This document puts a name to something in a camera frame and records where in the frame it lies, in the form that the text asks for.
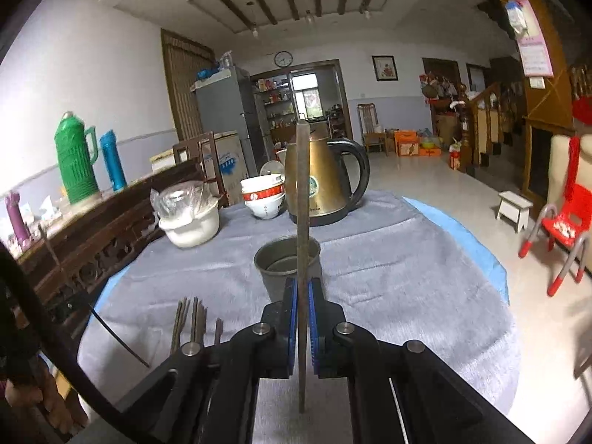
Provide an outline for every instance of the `kettle base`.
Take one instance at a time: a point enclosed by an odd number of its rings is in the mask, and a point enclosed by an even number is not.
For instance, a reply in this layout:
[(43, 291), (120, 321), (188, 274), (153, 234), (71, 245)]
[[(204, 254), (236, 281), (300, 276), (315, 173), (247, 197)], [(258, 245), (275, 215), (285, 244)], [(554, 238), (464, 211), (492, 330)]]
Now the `kettle base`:
[[(326, 215), (319, 215), (316, 217), (310, 217), (310, 226), (323, 226), (323, 225), (329, 225), (330, 223), (339, 222), (348, 213), (349, 213), (348, 208), (343, 207), (335, 212), (331, 212)], [(290, 220), (292, 220), (292, 222), (294, 222), (294, 223), (297, 223), (296, 215), (292, 215), (289, 211), (288, 211), (288, 214), (290, 216)]]

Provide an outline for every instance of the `green thermos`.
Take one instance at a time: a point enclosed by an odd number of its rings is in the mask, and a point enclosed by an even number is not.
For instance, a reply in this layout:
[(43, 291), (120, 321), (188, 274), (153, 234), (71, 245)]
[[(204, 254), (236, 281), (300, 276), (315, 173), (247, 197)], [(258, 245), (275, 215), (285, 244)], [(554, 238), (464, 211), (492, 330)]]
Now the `green thermos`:
[[(92, 141), (92, 158), (88, 151), (87, 134)], [(99, 191), (93, 164), (97, 161), (97, 135), (95, 127), (84, 130), (84, 123), (72, 112), (61, 117), (55, 131), (57, 165), (60, 167), (61, 181), (66, 188), (70, 204), (80, 202)]]

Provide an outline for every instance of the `metal screw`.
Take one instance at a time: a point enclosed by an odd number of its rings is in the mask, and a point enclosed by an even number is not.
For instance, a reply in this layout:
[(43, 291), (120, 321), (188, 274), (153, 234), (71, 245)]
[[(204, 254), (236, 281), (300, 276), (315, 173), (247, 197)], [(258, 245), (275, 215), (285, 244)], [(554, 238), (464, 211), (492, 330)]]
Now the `metal screw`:
[(335, 326), (335, 330), (344, 336), (351, 334), (355, 329), (356, 326), (354, 326), (351, 322), (340, 322)]
[(201, 346), (197, 342), (186, 342), (181, 346), (181, 352), (186, 356), (194, 356), (199, 353)]
[(415, 354), (421, 354), (425, 349), (426, 345), (421, 340), (410, 340), (407, 343), (409, 352), (415, 352)]
[(271, 326), (267, 322), (259, 322), (253, 326), (253, 334), (264, 336), (271, 330)]

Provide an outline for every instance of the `purple bottle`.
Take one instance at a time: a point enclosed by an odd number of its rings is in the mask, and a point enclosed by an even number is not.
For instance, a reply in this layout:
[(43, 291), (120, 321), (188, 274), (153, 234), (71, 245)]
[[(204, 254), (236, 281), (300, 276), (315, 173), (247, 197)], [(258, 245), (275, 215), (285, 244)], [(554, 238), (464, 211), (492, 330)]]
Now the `purple bottle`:
[(19, 201), (21, 196), (18, 192), (10, 191), (5, 198), (6, 211), (8, 212), (8, 218), (10, 223), (13, 225), (14, 234), (17, 236), (17, 242), (22, 247), (23, 243), (31, 237), (29, 228), (23, 222), (23, 216), (19, 208)]

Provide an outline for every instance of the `gold kettle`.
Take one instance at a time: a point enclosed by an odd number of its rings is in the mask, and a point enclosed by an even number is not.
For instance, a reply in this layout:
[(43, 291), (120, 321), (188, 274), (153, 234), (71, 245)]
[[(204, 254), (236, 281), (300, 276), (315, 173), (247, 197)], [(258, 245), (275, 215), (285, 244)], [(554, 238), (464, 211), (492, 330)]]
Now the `gold kettle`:
[[(345, 217), (360, 201), (370, 178), (368, 155), (362, 145), (347, 138), (329, 139), (327, 125), (310, 126), (310, 225), (328, 225)], [(342, 154), (354, 155), (360, 181), (352, 194)], [(288, 144), (285, 162), (288, 213), (296, 222), (296, 142)]]

